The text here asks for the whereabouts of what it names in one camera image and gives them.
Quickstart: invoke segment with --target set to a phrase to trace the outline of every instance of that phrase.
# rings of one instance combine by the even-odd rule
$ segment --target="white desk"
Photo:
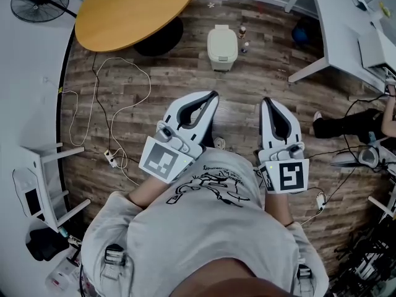
[[[290,11],[296,1],[290,0],[285,11]],[[361,63],[358,37],[374,30],[370,13],[355,7],[353,0],[315,0],[315,5],[321,22],[324,57],[289,76],[289,82],[333,66],[384,92],[384,82]]]

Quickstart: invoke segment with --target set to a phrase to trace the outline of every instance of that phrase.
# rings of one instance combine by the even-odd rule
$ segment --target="black pants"
[[[319,118],[314,121],[315,136],[329,139],[349,134],[358,136],[360,142],[367,144],[370,142],[369,132],[373,132],[377,140],[384,137],[381,132],[382,115],[379,110],[368,109],[342,119]]]

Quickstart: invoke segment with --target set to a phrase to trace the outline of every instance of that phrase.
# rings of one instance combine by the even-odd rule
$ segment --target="white cable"
[[[308,221],[312,220],[313,218],[317,217],[318,215],[320,215],[322,212],[324,211],[324,209],[320,210],[317,214],[313,215],[311,218],[309,218],[308,220],[300,223],[300,225],[303,225],[304,223],[307,223]]]
[[[138,67],[138,65],[134,64],[133,62],[127,61],[126,59],[124,59],[124,58],[122,58],[122,57],[111,57],[111,58],[106,59],[106,60],[102,63],[102,65],[99,67],[99,69],[97,70],[97,72],[96,72],[96,74],[95,74],[95,86],[94,86],[94,88],[93,88],[93,95],[92,95],[91,108],[90,108],[90,112],[89,112],[89,119],[88,119],[87,131],[86,131],[86,133],[85,133],[84,139],[82,140],[82,142],[81,142],[80,144],[75,144],[75,143],[72,141],[72,137],[71,137],[71,129],[72,129],[72,126],[73,126],[73,122],[74,122],[74,119],[75,119],[75,115],[77,114],[77,110],[78,110],[78,108],[79,108],[79,95],[78,95],[76,92],[72,91],[72,90],[69,90],[69,91],[66,91],[66,92],[62,92],[62,93],[72,92],[72,93],[74,93],[74,94],[77,96],[76,109],[75,109],[75,112],[74,112],[74,115],[73,115],[73,119],[72,119],[72,122],[71,122],[71,125],[70,125],[70,128],[69,128],[70,142],[71,142],[71,144],[74,145],[74,146],[81,146],[82,144],[84,144],[84,142],[85,142],[85,140],[86,140],[86,138],[87,138],[87,136],[88,136],[89,125],[90,125],[91,116],[92,116],[92,106],[93,106],[93,102],[95,101],[95,93],[96,93],[97,84],[98,84],[98,74],[99,74],[101,68],[103,67],[103,65],[104,65],[109,59],[122,59],[124,62],[127,62],[128,64],[135,66],[138,70],[140,70],[141,72],[143,72],[143,73],[147,76],[148,81],[149,81],[149,83],[148,83],[148,84],[149,84],[149,91],[148,91],[147,96],[144,97],[144,98],[143,98],[141,101],[139,101],[138,103],[135,103],[135,104],[133,104],[133,105],[131,105],[131,106],[125,106],[124,108],[121,108],[120,110],[118,110],[117,112],[115,112],[115,114],[113,115],[113,118],[112,118],[112,120],[111,120],[111,126],[110,126],[110,134],[111,134],[112,138],[114,139],[114,141],[116,141],[116,143],[117,143],[118,146],[119,146],[119,149],[117,149],[117,151],[116,151],[116,153],[114,153],[114,155],[116,155],[117,152],[118,152],[119,150],[122,150],[122,151],[123,151],[123,155],[122,155],[122,158],[123,158],[123,159],[122,159],[122,161],[121,161],[121,166],[117,166],[117,167],[121,169],[121,171],[123,172],[124,176],[125,176],[127,179],[129,179],[130,181],[132,181],[135,185],[138,185],[138,186],[139,186],[139,184],[137,184],[135,181],[133,181],[131,178],[129,178],[129,177],[126,175],[126,173],[124,172],[124,169],[125,169],[125,167],[126,167],[127,164],[128,164],[128,155],[127,155],[127,153],[125,152],[125,150],[124,150],[124,148],[122,147],[122,145],[117,141],[117,139],[116,139],[116,138],[114,137],[114,135],[113,135],[113,122],[114,122],[114,118],[116,117],[117,113],[119,113],[120,111],[122,111],[122,110],[124,110],[124,109],[133,108],[134,106],[137,106],[139,103],[142,103],[143,101],[145,101],[145,100],[150,96],[150,94],[151,94],[151,80],[150,80],[150,76],[149,76],[145,71],[143,71],[142,69],[140,69],[140,68]]]
[[[66,92],[61,92],[61,93],[68,93],[68,92],[72,92],[72,93],[74,93],[74,94],[77,96],[77,99],[76,99],[76,101],[75,101],[75,111],[74,111],[74,114],[73,114],[73,119],[72,119],[72,122],[71,122],[70,127],[69,127],[69,138],[70,138],[71,144],[73,144],[74,146],[81,146],[81,145],[84,143],[85,137],[87,137],[87,134],[88,134],[88,128],[89,128],[89,122],[90,122],[90,120],[91,120],[91,115],[89,116],[87,133],[85,133],[84,140],[82,141],[81,144],[75,144],[75,143],[73,143],[72,135],[71,135],[71,130],[72,130],[72,126],[73,126],[73,123],[74,123],[75,115],[77,114],[77,111],[79,110],[79,94],[78,94],[77,92],[74,92],[73,90],[68,90],[68,91],[66,91]]]

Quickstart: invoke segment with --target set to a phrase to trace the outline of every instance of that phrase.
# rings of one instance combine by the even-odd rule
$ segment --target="sneaker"
[[[322,119],[322,113],[320,113],[319,111],[316,111],[315,115],[314,115],[314,121],[316,121],[318,119]]]
[[[222,137],[216,137],[216,139],[213,141],[215,144],[215,148],[219,150],[225,150],[225,139]]]

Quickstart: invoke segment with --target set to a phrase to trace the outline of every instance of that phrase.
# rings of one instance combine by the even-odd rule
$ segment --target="hand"
[[[388,85],[388,91],[389,91],[389,95],[391,95],[392,97],[396,96],[396,89],[394,85]]]

